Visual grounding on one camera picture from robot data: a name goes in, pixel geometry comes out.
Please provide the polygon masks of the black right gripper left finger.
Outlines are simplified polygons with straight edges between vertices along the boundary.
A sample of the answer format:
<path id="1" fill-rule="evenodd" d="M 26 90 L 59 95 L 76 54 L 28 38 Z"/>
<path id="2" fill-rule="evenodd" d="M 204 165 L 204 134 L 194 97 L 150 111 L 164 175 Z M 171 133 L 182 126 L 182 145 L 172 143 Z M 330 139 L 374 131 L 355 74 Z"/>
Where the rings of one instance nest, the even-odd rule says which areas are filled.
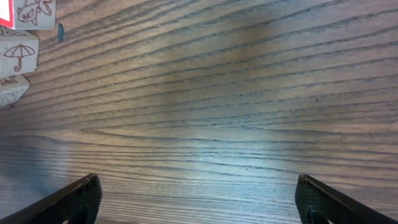
<path id="1" fill-rule="evenodd" d="M 1 224 L 94 224 L 102 199 L 100 178 L 88 174 L 3 219 Z"/>

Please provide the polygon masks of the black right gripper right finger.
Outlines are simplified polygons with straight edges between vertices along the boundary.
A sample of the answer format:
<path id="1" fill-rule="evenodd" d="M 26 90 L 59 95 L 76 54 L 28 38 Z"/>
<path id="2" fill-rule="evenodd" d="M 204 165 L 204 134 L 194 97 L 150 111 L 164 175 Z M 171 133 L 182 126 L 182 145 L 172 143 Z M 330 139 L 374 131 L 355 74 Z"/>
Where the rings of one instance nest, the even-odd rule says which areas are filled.
<path id="1" fill-rule="evenodd" d="M 295 204 L 303 224 L 397 224 L 307 174 L 298 177 Z"/>

